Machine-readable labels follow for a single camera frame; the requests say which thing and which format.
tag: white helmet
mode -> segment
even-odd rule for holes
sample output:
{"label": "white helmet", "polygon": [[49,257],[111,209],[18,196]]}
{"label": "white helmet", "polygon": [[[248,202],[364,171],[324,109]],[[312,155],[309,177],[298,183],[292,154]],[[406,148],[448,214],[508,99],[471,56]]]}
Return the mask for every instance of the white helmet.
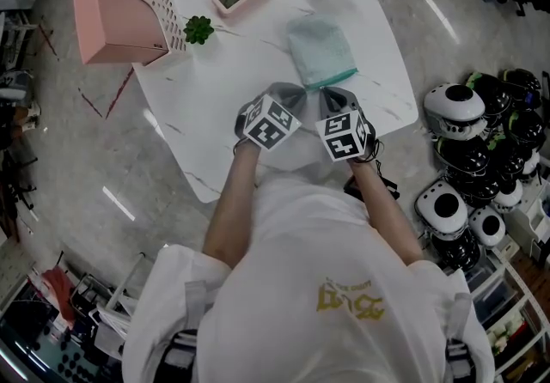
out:
{"label": "white helmet", "polygon": [[510,184],[510,188],[500,187],[500,192],[494,198],[493,205],[501,214],[513,211],[522,200],[523,186],[519,180]]}
{"label": "white helmet", "polygon": [[415,208],[426,227],[441,240],[455,240],[468,224],[468,210],[449,183],[438,180],[416,200]]}
{"label": "white helmet", "polygon": [[525,164],[523,165],[522,174],[523,175],[531,174],[536,169],[536,166],[539,164],[540,161],[541,161],[541,155],[535,149],[533,149],[531,153],[531,157],[528,160],[526,160]]}
{"label": "white helmet", "polygon": [[487,247],[496,246],[506,233],[503,219],[490,206],[476,209],[468,222],[480,243]]}
{"label": "white helmet", "polygon": [[442,84],[424,97],[426,120],[438,136],[469,140],[486,127],[485,104],[471,88],[459,84]]}

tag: gray floor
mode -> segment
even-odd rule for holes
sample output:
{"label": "gray floor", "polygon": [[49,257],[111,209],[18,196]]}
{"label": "gray floor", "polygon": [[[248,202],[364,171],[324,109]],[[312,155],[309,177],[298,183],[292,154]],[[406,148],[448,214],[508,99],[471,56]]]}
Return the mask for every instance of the gray floor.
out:
{"label": "gray floor", "polygon": [[[380,0],[421,102],[441,82],[473,70],[496,74],[523,67],[538,76],[550,68],[550,15],[481,0],[432,0],[455,31],[453,38],[426,0]],[[83,66],[72,0],[40,0],[35,17],[54,30],[54,55],[46,46],[29,61],[43,108],[40,128],[26,144],[39,157],[30,175],[36,222],[21,216],[24,246],[40,269],[61,250],[73,263],[109,282],[118,281],[137,252],[151,257],[165,243],[200,247],[213,204],[191,191],[167,144],[144,116],[147,103],[131,76],[114,109],[107,111],[129,65]],[[91,101],[97,112],[83,98]],[[419,191],[435,177],[431,143],[419,120],[385,136],[384,175],[399,184],[400,203],[412,216]],[[130,221],[103,192],[105,186],[136,217]]]}

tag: succulent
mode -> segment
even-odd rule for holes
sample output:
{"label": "succulent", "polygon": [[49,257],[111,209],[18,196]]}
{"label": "succulent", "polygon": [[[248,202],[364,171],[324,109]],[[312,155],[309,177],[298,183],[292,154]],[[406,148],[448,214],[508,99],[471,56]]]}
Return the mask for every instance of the succulent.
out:
{"label": "succulent", "polygon": [[186,42],[204,44],[210,35],[214,33],[214,27],[210,25],[211,19],[205,16],[194,16],[186,24],[183,32],[186,34]]}

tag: green towel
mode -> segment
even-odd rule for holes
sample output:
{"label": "green towel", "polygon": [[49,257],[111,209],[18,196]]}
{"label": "green towel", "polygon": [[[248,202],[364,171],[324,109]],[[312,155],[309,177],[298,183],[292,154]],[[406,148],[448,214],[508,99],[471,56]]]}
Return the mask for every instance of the green towel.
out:
{"label": "green towel", "polygon": [[308,89],[344,81],[358,70],[350,46],[336,21],[328,15],[307,15],[287,24],[290,51]]}

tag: desk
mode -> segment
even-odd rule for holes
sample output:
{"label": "desk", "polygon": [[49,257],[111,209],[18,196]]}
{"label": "desk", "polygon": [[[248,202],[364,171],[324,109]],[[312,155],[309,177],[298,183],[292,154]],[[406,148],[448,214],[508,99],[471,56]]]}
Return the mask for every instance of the desk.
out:
{"label": "desk", "polygon": [[[339,84],[357,96],[382,136],[413,123],[416,102],[403,59],[378,0],[269,0],[241,19],[224,20],[211,0],[175,0],[182,20],[212,19],[216,32],[192,58],[168,71],[134,64],[150,109],[181,170],[204,203],[219,198],[233,161],[239,108],[272,82],[300,84],[285,36],[287,21],[314,12],[332,15],[359,73]],[[317,136],[319,92],[311,92],[302,128],[275,151],[262,151],[260,171],[295,171],[330,158]]]}

